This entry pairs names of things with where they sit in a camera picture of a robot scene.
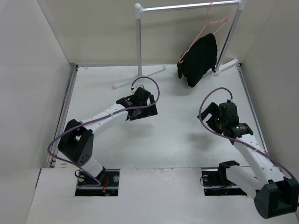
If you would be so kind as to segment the black trousers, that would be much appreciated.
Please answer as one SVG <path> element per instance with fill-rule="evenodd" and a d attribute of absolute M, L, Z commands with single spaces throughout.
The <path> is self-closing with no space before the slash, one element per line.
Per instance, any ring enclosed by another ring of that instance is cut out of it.
<path fill-rule="evenodd" d="M 217 63 L 217 43 L 214 34 L 209 33 L 198 39 L 177 63 L 178 78 L 185 77 L 193 88 L 209 70 L 215 71 Z"/>

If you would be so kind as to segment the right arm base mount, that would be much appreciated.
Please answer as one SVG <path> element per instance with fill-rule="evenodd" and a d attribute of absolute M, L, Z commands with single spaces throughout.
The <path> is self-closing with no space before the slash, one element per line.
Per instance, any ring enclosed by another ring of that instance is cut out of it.
<path fill-rule="evenodd" d="M 230 181 L 220 179 L 217 168 L 203 168 L 200 184 L 205 196 L 247 196 L 247 194 Z"/>

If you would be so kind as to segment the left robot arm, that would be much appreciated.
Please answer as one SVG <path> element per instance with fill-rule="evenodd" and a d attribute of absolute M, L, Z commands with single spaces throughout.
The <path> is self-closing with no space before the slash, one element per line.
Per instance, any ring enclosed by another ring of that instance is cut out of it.
<path fill-rule="evenodd" d="M 83 121 L 70 120 L 57 148 L 73 165 L 87 173 L 94 186 L 100 186 L 106 169 L 93 156 L 94 139 L 116 124 L 155 115 L 153 94 L 143 86 L 136 87 L 132 95 L 118 99 L 100 114 Z"/>

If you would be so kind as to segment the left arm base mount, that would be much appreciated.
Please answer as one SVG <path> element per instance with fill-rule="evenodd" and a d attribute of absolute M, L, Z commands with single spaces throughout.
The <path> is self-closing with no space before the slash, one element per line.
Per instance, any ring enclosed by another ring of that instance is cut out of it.
<path fill-rule="evenodd" d="M 75 196 L 118 196 L 120 183 L 120 170 L 107 169 L 100 178 L 99 185 L 94 179 L 81 170 L 75 171 L 77 186 Z"/>

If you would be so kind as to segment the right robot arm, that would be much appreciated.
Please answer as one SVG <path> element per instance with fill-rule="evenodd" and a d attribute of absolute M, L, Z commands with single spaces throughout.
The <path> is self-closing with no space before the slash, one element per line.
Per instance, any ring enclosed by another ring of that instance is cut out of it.
<path fill-rule="evenodd" d="M 217 180 L 221 184 L 236 184 L 254 201 L 255 208 L 264 219 L 294 213 L 298 208 L 299 183 L 287 178 L 262 152 L 253 131 L 239 121 L 236 105 L 228 100 L 217 105 L 212 102 L 200 110 L 198 119 L 207 120 L 206 128 L 214 134 L 228 139 L 242 154 L 252 173 L 246 172 L 238 162 L 227 161 L 218 166 Z"/>

